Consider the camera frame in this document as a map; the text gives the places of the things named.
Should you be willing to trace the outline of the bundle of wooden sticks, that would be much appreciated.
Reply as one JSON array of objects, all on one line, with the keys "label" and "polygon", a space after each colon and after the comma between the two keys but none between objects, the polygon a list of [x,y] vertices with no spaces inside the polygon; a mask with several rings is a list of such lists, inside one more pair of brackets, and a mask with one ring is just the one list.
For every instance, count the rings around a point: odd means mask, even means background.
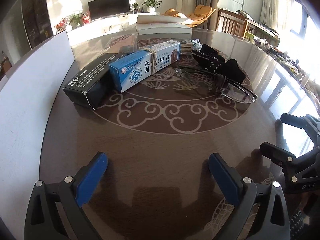
[{"label": "bundle of wooden sticks", "polygon": [[200,51],[202,44],[199,39],[196,40],[182,40],[180,42],[180,54],[191,54],[193,50]]}]

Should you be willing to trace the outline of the black printed carton box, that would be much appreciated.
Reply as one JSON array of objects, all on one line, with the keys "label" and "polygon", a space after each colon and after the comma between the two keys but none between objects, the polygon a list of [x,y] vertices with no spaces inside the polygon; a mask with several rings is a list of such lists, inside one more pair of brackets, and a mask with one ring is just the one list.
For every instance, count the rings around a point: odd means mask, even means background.
[{"label": "black printed carton box", "polygon": [[68,81],[63,91],[73,103],[97,109],[108,90],[114,85],[109,64],[126,55],[126,53],[100,55]]}]

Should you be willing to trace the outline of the red flower arrangement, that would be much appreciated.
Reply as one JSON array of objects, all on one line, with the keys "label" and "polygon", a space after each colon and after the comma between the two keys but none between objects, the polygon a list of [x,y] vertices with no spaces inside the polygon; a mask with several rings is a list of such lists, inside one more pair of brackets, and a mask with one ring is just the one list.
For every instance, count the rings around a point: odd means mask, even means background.
[{"label": "red flower arrangement", "polygon": [[56,33],[60,33],[66,29],[66,27],[69,25],[69,19],[68,18],[62,18],[59,20],[59,22],[54,26]]}]

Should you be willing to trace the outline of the green potted plant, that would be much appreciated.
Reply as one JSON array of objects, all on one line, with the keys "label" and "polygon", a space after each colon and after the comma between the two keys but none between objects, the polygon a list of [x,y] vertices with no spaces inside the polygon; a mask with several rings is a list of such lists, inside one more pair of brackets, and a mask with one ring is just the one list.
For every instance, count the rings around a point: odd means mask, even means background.
[{"label": "green potted plant", "polygon": [[146,6],[147,12],[155,12],[157,8],[161,7],[163,2],[161,0],[143,0],[142,5]]}]

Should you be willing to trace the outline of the wooden dining chair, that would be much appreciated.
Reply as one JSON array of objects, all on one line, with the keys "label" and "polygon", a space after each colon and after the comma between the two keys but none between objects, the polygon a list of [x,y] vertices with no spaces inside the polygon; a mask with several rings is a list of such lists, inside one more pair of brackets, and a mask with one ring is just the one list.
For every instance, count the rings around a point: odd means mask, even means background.
[{"label": "wooden dining chair", "polygon": [[216,31],[245,37],[248,20],[244,16],[225,9],[219,9]]}]

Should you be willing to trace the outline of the phone case in plastic bag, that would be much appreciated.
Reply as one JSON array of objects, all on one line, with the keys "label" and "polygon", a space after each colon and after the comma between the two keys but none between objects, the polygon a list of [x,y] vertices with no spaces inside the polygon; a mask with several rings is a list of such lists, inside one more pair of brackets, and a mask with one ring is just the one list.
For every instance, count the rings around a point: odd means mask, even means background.
[{"label": "phone case in plastic bag", "polygon": [[131,54],[137,51],[138,34],[125,34],[112,37],[105,46],[105,53],[125,53]]}]

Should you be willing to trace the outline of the dark glass display cabinet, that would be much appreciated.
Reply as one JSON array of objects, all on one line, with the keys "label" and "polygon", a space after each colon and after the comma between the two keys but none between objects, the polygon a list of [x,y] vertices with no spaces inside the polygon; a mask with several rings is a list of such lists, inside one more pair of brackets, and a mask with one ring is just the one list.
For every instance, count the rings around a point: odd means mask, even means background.
[{"label": "dark glass display cabinet", "polygon": [[47,0],[21,0],[21,6],[25,31],[33,49],[54,35]]}]

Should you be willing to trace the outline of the flat white gift box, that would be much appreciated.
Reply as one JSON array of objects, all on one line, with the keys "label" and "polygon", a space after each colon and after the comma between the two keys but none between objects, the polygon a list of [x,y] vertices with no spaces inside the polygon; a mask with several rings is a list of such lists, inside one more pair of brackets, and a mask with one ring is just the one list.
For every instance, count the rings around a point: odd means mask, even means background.
[{"label": "flat white gift box", "polygon": [[136,31],[139,35],[148,34],[192,34],[192,28],[184,24],[187,18],[138,15]]}]

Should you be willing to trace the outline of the blue white medicine box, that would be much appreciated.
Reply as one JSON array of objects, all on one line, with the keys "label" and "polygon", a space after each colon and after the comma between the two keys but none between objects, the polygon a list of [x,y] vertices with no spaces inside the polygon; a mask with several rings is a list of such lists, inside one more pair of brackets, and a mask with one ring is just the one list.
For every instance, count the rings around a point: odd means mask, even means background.
[{"label": "blue white medicine box", "polygon": [[124,92],[161,69],[178,61],[181,43],[174,40],[124,56],[109,64],[117,91]]}]

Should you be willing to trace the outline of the white tv console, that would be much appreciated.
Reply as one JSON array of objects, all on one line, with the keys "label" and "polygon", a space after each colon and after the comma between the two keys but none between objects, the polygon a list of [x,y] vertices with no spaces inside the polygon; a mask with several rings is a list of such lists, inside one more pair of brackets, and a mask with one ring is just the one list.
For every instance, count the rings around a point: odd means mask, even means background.
[{"label": "white tv console", "polygon": [[137,14],[122,14],[100,18],[90,22],[89,24],[84,24],[81,27],[68,31],[67,35],[70,41],[76,38],[85,38],[86,40],[89,40],[91,38],[99,37],[100,35],[125,31],[136,24],[139,15],[160,15],[160,13],[140,12]]}]

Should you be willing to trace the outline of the black beaded hair accessory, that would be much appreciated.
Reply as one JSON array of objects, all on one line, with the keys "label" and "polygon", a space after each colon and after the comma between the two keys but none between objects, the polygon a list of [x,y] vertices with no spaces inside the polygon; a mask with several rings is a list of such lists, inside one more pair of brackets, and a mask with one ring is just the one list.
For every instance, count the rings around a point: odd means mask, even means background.
[{"label": "black beaded hair accessory", "polygon": [[191,54],[198,65],[210,73],[223,75],[237,83],[242,83],[246,78],[246,74],[240,69],[235,59],[226,61],[218,51],[207,44],[203,44],[200,50],[193,49]]}]

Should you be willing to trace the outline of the orange lounge chair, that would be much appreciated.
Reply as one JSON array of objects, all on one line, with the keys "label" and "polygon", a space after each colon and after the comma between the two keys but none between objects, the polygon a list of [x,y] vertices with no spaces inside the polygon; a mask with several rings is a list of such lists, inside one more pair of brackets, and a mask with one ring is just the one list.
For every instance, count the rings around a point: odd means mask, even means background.
[{"label": "orange lounge chair", "polygon": [[195,8],[194,12],[192,12],[188,16],[172,8],[168,9],[163,14],[163,16],[182,18],[183,19],[183,21],[181,22],[182,24],[193,28],[206,22],[206,20],[208,20],[208,18],[210,18],[210,16],[212,16],[212,14],[215,11],[216,11],[215,8],[200,4]]}]

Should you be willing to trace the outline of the black flat television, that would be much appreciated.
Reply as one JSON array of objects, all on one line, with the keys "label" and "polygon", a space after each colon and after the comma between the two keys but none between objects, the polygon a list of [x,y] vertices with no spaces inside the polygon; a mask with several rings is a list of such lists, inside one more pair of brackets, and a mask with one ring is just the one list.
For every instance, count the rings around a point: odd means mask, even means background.
[{"label": "black flat television", "polygon": [[92,21],[127,13],[130,10],[130,0],[93,0],[88,2],[89,15]]}]

